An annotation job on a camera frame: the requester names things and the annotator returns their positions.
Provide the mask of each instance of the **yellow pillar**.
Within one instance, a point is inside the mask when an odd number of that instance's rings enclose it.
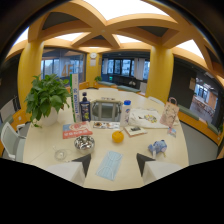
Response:
[[[170,49],[156,46],[150,53],[150,69],[145,97],[155,97],[166,103],[173,76],[174,57]]]
[[[93,87],[93,82],[96,76],[101,76],[102,67],[102,54],[98,54],[95,59],[90,58],[90,54],[87,54],[86,60],[86,81],[89,82],[89,86]]]
[[[24,48],[18,68],[18,95],[21,109],[26,111],[26,99],[27,94],[32,88],[32,81],[34,75],[41,74],[41,59],[44,49],[44,42],[37,40],[28,43]],[[26,114],[27,120],[30,120],[30,114]]]

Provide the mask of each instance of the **bottle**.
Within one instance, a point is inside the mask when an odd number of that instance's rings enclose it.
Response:
[[[130,110],[131,110],[131,101],[125,100],[121,109],[120,127],[125,127],[128,125]]]
[[[83,95],[83,99],[79,103],[80,104],[82,121],[91,121],[90,102],[86,98],[87,93],[84,92],[82,95]]]

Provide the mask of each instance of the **white table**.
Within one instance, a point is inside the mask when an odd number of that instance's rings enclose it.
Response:
[[[114,97],[116,100],[120,101],[131,100],[133,108],[141,107],[147,109],[153,107],[157,109],[160,114],[163,111],[163,106],[135,93],[86,89],[80,91],[80,99],[84,91],[87,92],[87,99],[100,99],[102,96]],[[56,146],[57,149],[67,150],[68,155],[65,159],[66,161],[84,156],[75,149],[74,138],[62,138],[62,126],[69,123],[73,123],[72,109],[71,107],[68,109],[67,106],[65,106],[64,111],[60,110],[59,112],[57,123],[52,126],[40,129],[32,127],[31,125],[25,143],[24,163],[37,166],[44,170],[51,165],[62,163],[54,158],[55,151],[53,146]],[[152,158],[152,154],[148,150],[148,145],[162,139],[165,140],[168,146],[166,157],[164,157],[163,153],[159,153],[156,160],[175,163],[182,168],[187,167],[189,161],[183,130],[180,124],[175,126],[175,129],[177,132],[176,138],[167,135],[167,129],[147,129],[147,134],[132,138],[130,138],[126,132],[123,132],[123,142],[114,143],[112,141],[112,133],[114,130],[92,128],[92,137],[95,139],[95,149],[91,154],[91,162],[83,187],[103,190],[123,190],[144,186],[136,155],[140,153]],[[114,181],[96,175],[96,171],[108,150],[123,154],[121,165]]]

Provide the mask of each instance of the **curtain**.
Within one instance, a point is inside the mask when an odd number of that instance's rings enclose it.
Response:
[[[145,59],[139,58],[138,59],[138,73],[137,73],[136,79],[143,80],[144,67],[145,67]]]
[[[104,62],[103,62],[103,74],[107,74],[107,65],[108,65],[108,58],[104,58]]]
[[[138,76],[138,58],[135,58],[134,60],[134,77],[137,78]]]

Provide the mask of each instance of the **ceiling light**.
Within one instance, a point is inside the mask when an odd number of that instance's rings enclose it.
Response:
[[[55,38],[73,41],[75,38],[77,38],[81,34],[82,33],[70,33],[70,34],[66,34],[66,35],[62,35],[62,36],[57,36]]]
[[[205,72],[204,75],[205,75],[205,76],[206,76],[206,75],[209,76],[211,79],[214,78],[214,77],[213,77],[211,74],[209,74],[208,72]]]
[[[139,40],[132,39],[132,38],[130,38],[130,37],[121,36],[121,35],[117,35],[117,38],[119,39],[120,43],[141,42],[141,41],[139,41]]]
[[[99,11],[106,20],[116,17],[137,14],[154,13],[166,15],[165,12],[140,0],[84,0]]]
[[[29,30],[29,27],[20,35],[20,37],[16,40],[16,42],[13,44],[13,46],[15,44],[18,44],[19,42],[21,42],[23,40],[27,40],[28,39],[28,30]]]
[[[193,40],[186,41],[182,44],[177,45],[176,47],[179,47],[179,48],[185,49],[187,51],[190,51],[193,54],[196,54],[199,57],[204,59],[200,49],[198,48],[197,44]]]

